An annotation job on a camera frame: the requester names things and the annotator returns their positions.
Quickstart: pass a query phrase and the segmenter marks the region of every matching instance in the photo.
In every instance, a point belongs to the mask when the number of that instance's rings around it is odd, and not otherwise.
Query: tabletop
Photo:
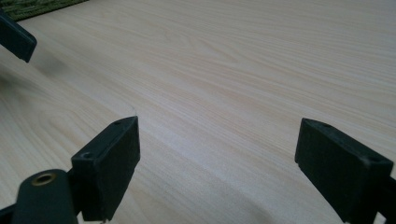
[[[38,44],[29,63],[0,48],[0,207],[137,115],[141,161],[110,223],[342,223],[294,161],[300,122],[396,161],[395,11],[91,0],[21,21]]]

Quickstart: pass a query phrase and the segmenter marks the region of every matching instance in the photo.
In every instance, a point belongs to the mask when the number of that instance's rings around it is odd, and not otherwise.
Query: green textured fabric
[[[87,0],[0,0],[0,8],[14,21],[21,21]]]

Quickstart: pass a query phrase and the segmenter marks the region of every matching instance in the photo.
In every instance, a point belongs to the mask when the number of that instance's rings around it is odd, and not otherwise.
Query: light wood surface
[[[342,223],[293,160],[300,121],[396,161],[395,11],[91,0],[22,21],[38,46],[30,63],[0,48],[0,206],[137,113],[142,159],[111,223]]]

